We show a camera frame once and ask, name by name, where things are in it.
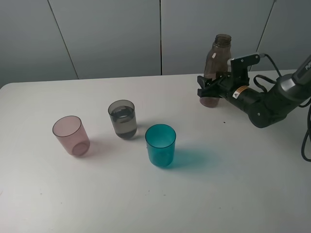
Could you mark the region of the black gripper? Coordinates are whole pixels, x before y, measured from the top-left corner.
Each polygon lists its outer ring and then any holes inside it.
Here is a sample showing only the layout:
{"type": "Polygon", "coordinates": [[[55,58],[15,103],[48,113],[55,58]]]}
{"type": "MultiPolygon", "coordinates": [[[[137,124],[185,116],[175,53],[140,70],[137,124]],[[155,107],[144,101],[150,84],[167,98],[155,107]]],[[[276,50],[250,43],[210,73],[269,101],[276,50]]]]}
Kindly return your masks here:
{"type": "Polygon", "coordinates": [[[234,76],[231,72],[219,72],[214,78],[197,76],[201,98],[223,98],[242,111],[248,111],[250,105],[262,99],[263,93],[249,87],[248,72],[234,76]]]}

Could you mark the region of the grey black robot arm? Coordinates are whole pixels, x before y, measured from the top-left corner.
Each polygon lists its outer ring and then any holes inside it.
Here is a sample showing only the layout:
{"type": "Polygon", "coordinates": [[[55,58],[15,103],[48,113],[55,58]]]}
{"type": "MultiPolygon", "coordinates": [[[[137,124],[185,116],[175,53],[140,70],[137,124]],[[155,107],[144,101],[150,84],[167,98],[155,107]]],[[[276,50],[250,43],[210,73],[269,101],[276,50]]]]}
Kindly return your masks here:
{"type": "Polygon", "coordinates": [[[269,90],[249,87],[247,68],[258,64],[264,54],[253,53],[228,60],[231,70],[217,72],[216,79],[197,77],[201,98],[223,98],[245,112],[253,125],[265,128],[286,118],[287,114],[311,97],[311,59],[307,58],[293,74],[273,81],[269,90]]]}

